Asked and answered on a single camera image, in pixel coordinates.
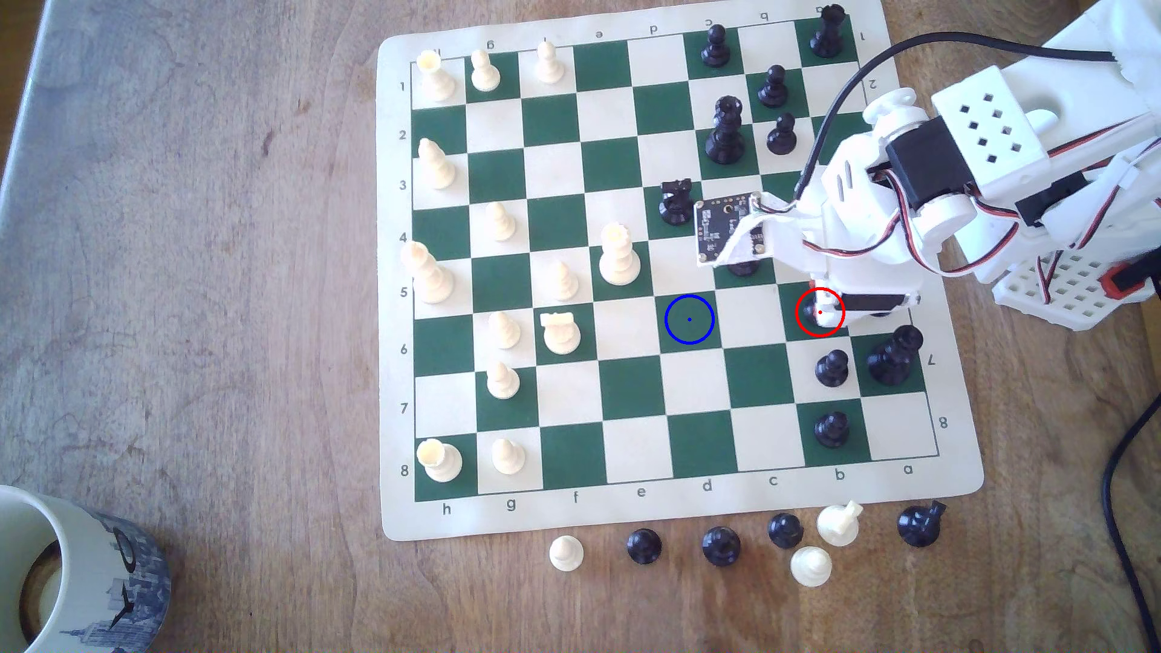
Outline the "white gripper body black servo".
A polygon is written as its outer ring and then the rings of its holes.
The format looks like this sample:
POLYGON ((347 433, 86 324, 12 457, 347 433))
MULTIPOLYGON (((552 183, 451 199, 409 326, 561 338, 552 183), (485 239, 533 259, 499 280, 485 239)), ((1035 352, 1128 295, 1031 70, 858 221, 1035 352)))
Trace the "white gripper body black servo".
POLYGON ((928 275, 969 275, 979 261, 943 270, 945 241, 978 217, 973 177, 949 128, 901 87, 864 110, 856 134, 791 204, 771 201, 771 257, 837 293, 917 293, 928 275))

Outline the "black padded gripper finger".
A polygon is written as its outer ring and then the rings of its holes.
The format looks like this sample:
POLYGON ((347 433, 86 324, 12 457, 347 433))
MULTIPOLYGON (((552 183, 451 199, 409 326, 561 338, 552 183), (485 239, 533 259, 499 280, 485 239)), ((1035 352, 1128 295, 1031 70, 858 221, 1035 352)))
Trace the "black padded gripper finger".
POLYGON ((857 294, 843 293, 843 307, 849 313, 889 314, 921 303, 921 294, 857 294))

